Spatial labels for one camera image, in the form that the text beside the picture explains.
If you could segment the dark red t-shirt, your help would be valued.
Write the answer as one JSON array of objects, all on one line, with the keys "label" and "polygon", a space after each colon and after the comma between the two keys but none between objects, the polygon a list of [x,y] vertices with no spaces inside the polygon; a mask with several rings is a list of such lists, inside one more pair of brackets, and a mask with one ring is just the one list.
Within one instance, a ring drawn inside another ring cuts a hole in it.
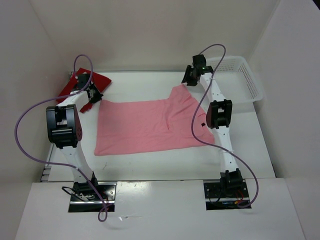
[{"label": "dark red t-shirt", "polygon": [[[87,70],[85,68],[79,68],[79,70],[76,72],[75,75],[78,77],[78,75],[80,75],[80,74],[91,74],[91,71]],[[75,92],[79,91],[76,87],[77,82],[78,82],[77,78],[74,76],[74,74],[72,74],[69,82],[65,85],[65,87],[62,89],[62,91],[60,92],[60,94],[58,96],[61,97],[61,96],[69,95],[73,91],[75,91]],[[104,90],[111,84],[112,81],[106,76],[103,76],[103,75],[100,75],[96,72],[93,72],[91,82],[92,82],[91,86],[95,85],[98,88],[98,90],[101,93],[103,93]],[[84,102],[77,105],[77,109],[81,113],[85,113],[85,112],[89,111],[93,107],[94,104],[95,103],[89,103],[89,99],[87,97],[87,100],[85,100]]]}]

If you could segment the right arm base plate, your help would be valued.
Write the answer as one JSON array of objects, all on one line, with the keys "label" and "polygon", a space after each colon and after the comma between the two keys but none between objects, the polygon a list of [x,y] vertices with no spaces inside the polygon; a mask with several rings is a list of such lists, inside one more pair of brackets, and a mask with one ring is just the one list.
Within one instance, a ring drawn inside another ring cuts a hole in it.
[{"label": "right arm base plate", "polygon": [[247,184],[243,180],[240,186],[226,188],[221,179],[203,182],[205,206],[207,211],[251,209],[251,200]]}]

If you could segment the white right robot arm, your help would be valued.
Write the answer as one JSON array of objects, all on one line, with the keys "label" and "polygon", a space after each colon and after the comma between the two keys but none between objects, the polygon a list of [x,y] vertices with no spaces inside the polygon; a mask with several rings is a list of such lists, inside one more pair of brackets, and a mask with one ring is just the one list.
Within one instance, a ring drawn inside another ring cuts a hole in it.
[{"label": "white right robot arm", "polygon": [[217,137],[217,148],[221,150],[220,190],[225,197],[230,197],[243,186],[243,177],[233,154],[230,138],[233,103],[223,95],[212,73],[211,66],[195,68],[188,65],[182,83],[192,87],[200,83],[205,90],[205,96],[209,100],[206,125]]}]

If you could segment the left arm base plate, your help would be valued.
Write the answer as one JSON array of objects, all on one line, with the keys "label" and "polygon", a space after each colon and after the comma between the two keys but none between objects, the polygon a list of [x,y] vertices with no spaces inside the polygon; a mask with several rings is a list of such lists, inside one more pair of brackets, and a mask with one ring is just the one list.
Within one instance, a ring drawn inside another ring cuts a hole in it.
[{"label": "left arm base plate", "polygon": [[[98,213],[103,208],[103,203],[94,190],[87,183],[81,189],[77,183],[72,187],[63,186],[63,191],[70,196],[69,213]],[[108,212],[115,211],[116,182],[99,182],[96,186]]]}]

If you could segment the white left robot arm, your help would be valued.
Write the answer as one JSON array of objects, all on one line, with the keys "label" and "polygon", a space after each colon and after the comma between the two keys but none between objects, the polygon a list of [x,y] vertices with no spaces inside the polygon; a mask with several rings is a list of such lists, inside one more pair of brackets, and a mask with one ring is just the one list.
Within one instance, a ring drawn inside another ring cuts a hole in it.
[{"label": "white left robot arm", "polygon": [[73,195],[82,201],[99,199],[98,180],[85,158],[81,140],[83,129],[77,107],[88,100],[85,91],[74,89],[61,103],[46,108],[47,135],[51,143],[61,151],[73,174]]}]

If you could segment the light pink t-shirt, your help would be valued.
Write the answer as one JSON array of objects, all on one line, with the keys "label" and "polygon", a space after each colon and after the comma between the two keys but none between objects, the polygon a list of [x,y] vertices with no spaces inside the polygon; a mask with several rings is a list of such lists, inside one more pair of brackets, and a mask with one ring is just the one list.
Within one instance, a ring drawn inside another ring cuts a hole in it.
[{"label": "light pink t-shirt", "polygon": [[206,113],[183,84],[166,99],[100,102],[96,156],[126,155],[201,147],[215,143]]}]

